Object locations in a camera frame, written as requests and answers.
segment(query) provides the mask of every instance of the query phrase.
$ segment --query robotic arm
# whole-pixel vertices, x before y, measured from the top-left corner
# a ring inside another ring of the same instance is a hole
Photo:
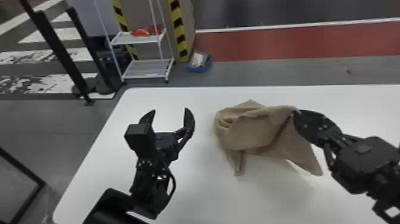
[[[109,188],[84,221],[84,224],[146,224],[127,212],[135,212],[156,219],[170,202],[176,180],[169,169],[172,161],[192,137],[195,119],[185,108],[183,127],[175,132],[155,133],[152,122],[155,110],[145,114],[138,124],[129,125],[124,137],[137,155],[136,174],[130,195]]]
[[[351,194],[367,193],[376,200],[373,211],[389,224],[399,224],[400,151],[378,137],[346,135],[323,114],[296,111],[296,130],[310,143],[322,148],[332,177]]]

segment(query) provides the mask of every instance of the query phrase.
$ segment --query white table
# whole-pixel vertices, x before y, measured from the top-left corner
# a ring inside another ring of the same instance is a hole
[[[171,165],[177,191],[154,223],[384,223],[371,210],[373,200],[350,195],[330,177],[318,148],[323,177],[256,156],[249,156],[244,176],[234,177],[212,121],[216,111],[254,99],[320,111],[345,133],[378,135],[398,145],[399,95],[398,85],[129,89],[54,211],[54,222],[82,223],[107,188],[128,193],[137,160],[123,138],[128,125],[157,109],[155,131],[176,130],[187,107],[196,119],[195,134]]]

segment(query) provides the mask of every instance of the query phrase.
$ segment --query white floor marking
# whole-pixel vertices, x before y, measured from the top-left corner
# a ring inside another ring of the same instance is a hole
[[[94,78],[97,73],[83,73],[83,78]],[[74,83],[68,74],[39,76],[3,76],[0,79],[0,94],[71,94]],[[115,93],[101,95],[90,93],[93,99],[112,99]]]
[[[87,48],[69,48],[68,53],[73,61],[92,61]],[[0,65],[4,64],[36,64],[56,60],[50,49],[36,51],[7,51],[0,53]]]
[[[57,23],[57,22],[66,22],[66,21],[72,21],[72,20],[67,13],[62,13],[57,18],[53,19],[51,22]]]
[[[48,0],[37,7],[34,7],[33,9],[35,11],[37,10],[47,10],[48,8],[51,8],[52,6],[62,2],[63,0]],[[13,28],[19,26],[20,24],[24,23],[25,21],[29,20],[29,16],[27,13],[22,13],[10,20],[8,20],[5,23],[0,24],[0,36],[3,35],[4,33],[12,30]]]
[[[83,78],[96,77],[97,73],[83,73]],[[28,87],[27,94],[68,94],[74,85],[68,74],[50,74],[40,78],[40,83]]]
[[[315,26],[343,26],[343,25],[354,25],[354,24],[390,23],[399,21],[400,17],[372,18],[367,20],[348,20],[348,21],[330,21],[330,22],[320,22],[320,23],[299,23],[299,24],[285,24],[285,25],[272,25],[272,26],[249,26],[249,27],[232,27],[232,28],[222,28],[222,29],[204,29],[204,30],[196,30],[196,33],[226,33],[226,32],[237,32],[237,31],[249,31],[249,30],[290,29],[290,28],[315,27]]]
[[[54,29],[54,31],[62,41],[71,41],[80,39],[78,30],[75,27],[57,28]],[[38,30],[31,33],[29,36],[22,39],[18,43],[35,43],[35,42],[46,42],[45,38],[43,38],[42,34]]]

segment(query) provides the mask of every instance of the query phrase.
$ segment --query metal shelf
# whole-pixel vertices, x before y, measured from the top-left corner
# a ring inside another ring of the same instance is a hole
[[[139,43],[160,43],[165,33],[167,33],[167,29],[164,28],[162,33],[158,35],[151,36],[133,36],[130,32],[118,32],[118,34],[111,41],[111,45],[124,45],[124,44],[139,44]]]
[[[124,79],[135,78],[164,78],[168,80],[174,58],[131,61],[122,77]]]

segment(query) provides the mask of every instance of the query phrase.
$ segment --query red floor stripe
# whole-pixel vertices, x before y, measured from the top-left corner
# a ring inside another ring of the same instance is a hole
[[[201,33],[214,61],[400,55],[400,23]]]

